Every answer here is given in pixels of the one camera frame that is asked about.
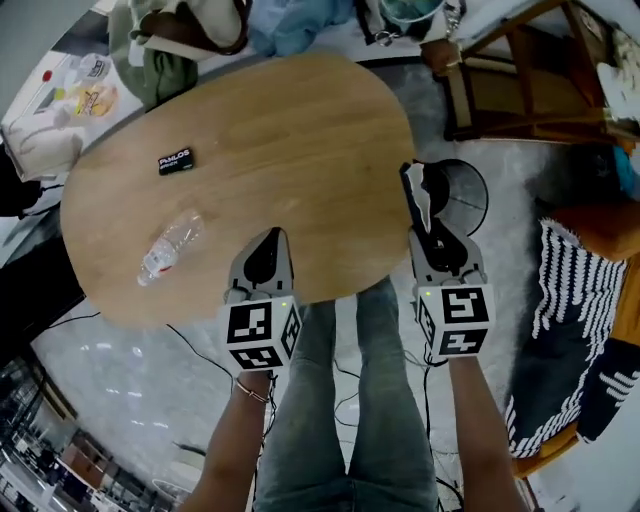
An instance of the black eraser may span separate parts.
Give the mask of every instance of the black eraser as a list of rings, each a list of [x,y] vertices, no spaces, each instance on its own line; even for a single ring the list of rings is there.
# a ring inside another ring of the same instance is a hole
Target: black eraser
[[[158,172],[160,176],[166,176],[174,172],[193,169],[193,165],[193,151],[191,148],[184,148],[173,155],[158,159]]]

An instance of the table top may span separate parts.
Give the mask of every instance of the table top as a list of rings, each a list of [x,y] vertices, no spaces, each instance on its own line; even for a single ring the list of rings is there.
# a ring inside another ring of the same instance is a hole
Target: table top
[[[186,147],[194,169],[159,176],[158,159]],[[64,188],[64,241],[87,296],[120,325],[214,317],[231,261],[273,226],[287,232],[300,300],[344,297],[406,255],[398,171],[413,156],[405,113],[375,75],[338,56],[275,59],[179,96],[84,155]],[[189,208],[204,237],[140,287],[143,256]]]

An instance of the black and white striped fabric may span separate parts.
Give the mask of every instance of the black and white striped fabric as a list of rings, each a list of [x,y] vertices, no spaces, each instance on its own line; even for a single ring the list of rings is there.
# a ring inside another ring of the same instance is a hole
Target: black and white striped fabric
[[[543,298],[514,366],[505,413],[517,458],[535,455],[578,418],[585,380],[613,328],[626,269],[626,262],[583,249],[557,222],[541,225]]]
[[[640,379],[640,346],[609,338],[582,397],[578,434],[589,443],[611,423]]]

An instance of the person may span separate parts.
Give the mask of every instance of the person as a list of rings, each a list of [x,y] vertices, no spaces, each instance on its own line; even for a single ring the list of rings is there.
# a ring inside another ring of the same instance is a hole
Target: person
[[[266,438],[256,512],[436,511],[429,440],[406,374],[398,304],[387,277],[358,294],[362,352],[360,422],[348,474],[334,420],[334,302],[313,304],[290,366],[290,381]],[[475,357],[449,361],[467,512],[526,510],[511,474],[507,435]],[[242,373],[181,512],[243,512],[262,443],[270,380]]]

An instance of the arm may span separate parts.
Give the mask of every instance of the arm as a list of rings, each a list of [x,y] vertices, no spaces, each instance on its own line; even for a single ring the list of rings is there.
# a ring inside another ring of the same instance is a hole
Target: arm
[[[270,381],[266,373],[243,373],[240,382],[266,398]],[[265,404],[234,386],[229,403],[218,422],[200,481],[180,512],[244,512],[256,469]]]
[[[475,357],[449,360],[467,512],[521,512],[504,421]]]

